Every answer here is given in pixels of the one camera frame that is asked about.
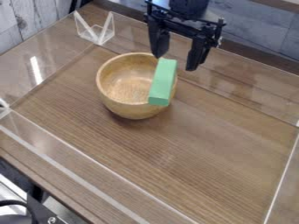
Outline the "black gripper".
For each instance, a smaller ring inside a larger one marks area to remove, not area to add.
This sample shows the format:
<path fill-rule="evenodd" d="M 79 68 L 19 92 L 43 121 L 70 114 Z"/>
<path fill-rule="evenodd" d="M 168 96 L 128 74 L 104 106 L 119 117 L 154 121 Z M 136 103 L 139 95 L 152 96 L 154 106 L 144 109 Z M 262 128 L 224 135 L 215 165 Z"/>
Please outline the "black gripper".
<path fill-rule="evenodd" d="M 220 45 L 224 18 L 208 10 L 211 0 L 144 0 L 144 21 L 152 55 L 159 59 L 170 49 L 170 32 L 192 39 L 186 70 L 204 63 L 212 47 Z"/>

